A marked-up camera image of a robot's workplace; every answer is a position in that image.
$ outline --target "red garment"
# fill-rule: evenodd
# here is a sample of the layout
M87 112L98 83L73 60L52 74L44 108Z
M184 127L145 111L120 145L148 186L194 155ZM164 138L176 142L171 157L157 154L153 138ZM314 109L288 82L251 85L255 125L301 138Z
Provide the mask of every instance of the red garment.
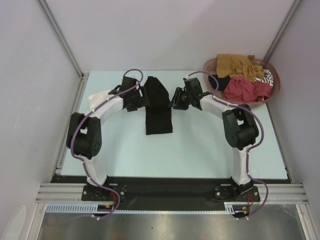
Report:
M267 83L260 81L252 83L243 76L235 76L226 86L223 96L230 101L248 103L268 98L270 93L271 86Z
M270 97L272 87L268 83L255 81L253 83L253 88L255 101L263 101Z

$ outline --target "laundry basket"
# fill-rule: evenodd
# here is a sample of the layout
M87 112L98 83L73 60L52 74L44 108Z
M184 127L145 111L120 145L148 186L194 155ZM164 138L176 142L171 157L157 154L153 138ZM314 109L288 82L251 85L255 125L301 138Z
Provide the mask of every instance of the laundry basket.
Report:
M261 65L263 67L263 69L268 69L272 73L272 76L273 76L273 87L271 89L270 97L268 99L266 99L264 101L246 102L246 104L248 104L249 106L256 107L256 106L260 106L261 104L264 104L264 103L270 101L272 98L274 98L278 94L281 84L280 84L280 78L279 78L279 75L278 75L276 69L269 62L262 60L262 59L255 58L254 56L249 56L248 58L252 62L252 64ZM216 74L217 60L218 60L217 58L212 58L212 59L208 60L204 64L203 71L210 73L210 74ZM204 74L203 77L204 77L204 82L207 87L207 90L209 92L213 93L214 89L209 82L208 75ZM243 102L235 102L235 101L230 101L230 100L225 99L222 91L217 91L217 93L215 95L218 98L223 99L224 101L229 102L229 103L243 104Z

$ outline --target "light blue table surface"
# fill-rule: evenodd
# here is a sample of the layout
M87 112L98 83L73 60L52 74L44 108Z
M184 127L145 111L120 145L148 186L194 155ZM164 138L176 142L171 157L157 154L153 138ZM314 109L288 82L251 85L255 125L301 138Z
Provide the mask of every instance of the light blue table surface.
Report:
M92 71L79 112L89 109L88 96L121 84L124 71ZM176 87L184 87L190 71L144 71L157 77L172 99ZM128 76L140 78L138 72ZM197 74L203 91L203 75ZM287 174L266 105L253 109L263 124L261 146L252 151L252 176L287 179ZM97 155L107 165L109 176L166 178L229 178L233 172L233 151L224 136L223 122L211 113L192 106L172 110L173 133L146 135L146 111L116 113L102 126L102 148ZM62 175L85 176L82 164L67 150Z

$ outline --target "black cloth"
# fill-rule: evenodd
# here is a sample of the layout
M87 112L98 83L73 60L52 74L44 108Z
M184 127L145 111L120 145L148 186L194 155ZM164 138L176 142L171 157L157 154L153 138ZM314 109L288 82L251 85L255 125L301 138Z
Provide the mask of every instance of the black cloth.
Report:
M145 107L145 130L147 135L173 132L169 93L162 83L148 76L144 84L149 105Z
M229 76L226 76L226 77L218 77L218 75L213 75L213 76L218 81L218 84L219 84L218 90L220 90L220 91L225 90L227 88L228 83L230 82L231 78ZM211 76L209 76L209 83L213 87L213 89L216 89L217 83Z

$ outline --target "black and white striped fabric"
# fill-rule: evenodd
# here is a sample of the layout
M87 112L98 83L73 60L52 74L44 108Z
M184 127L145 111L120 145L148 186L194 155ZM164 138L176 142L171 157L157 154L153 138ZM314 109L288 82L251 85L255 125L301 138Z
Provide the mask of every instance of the black and white striped fabric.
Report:
M274 76L272 76L272 73L268 70L264 70L264 77L263 78L255 78L256 81L269 84L271 87L274 86Z

